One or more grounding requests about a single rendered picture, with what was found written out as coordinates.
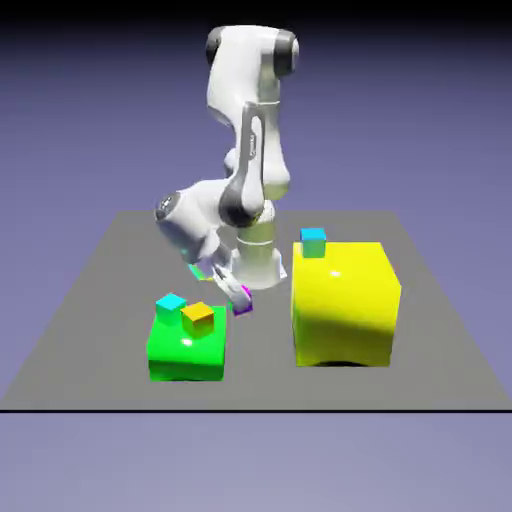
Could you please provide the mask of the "small orange cube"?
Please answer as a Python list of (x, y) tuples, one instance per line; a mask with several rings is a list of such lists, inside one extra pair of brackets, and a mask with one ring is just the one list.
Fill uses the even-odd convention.
[(214, 310), (204, 302), (196, 302), (180, 310), (182, 327), (192, 338), (201, 338), (214, 330)]

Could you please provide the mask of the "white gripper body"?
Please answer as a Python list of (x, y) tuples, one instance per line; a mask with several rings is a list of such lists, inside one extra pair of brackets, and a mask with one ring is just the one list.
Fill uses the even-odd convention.
[(213, 265), (213, 279), (232, 303), (235, 293), (240, 290), (241, 284), (227, 268), (217, 264)]

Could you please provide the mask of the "large green box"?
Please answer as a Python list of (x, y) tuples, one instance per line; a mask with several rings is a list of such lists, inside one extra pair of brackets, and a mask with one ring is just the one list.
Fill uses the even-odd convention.
[(179, 317), (157, 312), (146, 345), (151, 381), (221, 381), (226, 350), (226, 308), (213, 307), (213, 329), (194, 337)]

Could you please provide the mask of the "large yellow box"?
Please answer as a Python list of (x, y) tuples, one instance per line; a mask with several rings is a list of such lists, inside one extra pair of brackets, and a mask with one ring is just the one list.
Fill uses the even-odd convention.
[(379, 242), (328, 242), (322, 258), (293, 244), (291, 320), (299, 367), (387, 367), (402, 286)]

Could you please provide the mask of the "small purple cube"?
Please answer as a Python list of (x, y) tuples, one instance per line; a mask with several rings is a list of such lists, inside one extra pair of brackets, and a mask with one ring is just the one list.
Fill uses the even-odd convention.
[(232, 301), (232, 311), (235, 316), (250, 312), (253, 309), (251, 291), (244, 285), (235, 293)]

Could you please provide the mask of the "small cyan cube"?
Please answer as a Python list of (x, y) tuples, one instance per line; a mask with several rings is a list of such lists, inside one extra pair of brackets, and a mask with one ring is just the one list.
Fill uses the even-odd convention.
[(327, 236), (323, 228), (302, 228), (300, 241), (304, 258), (318, 259), (325, 256)]
[(181, 320), (181, 310), (187, 305), (185, 298), (169, 293), (155, 303), (156, 318), (167, 325)]

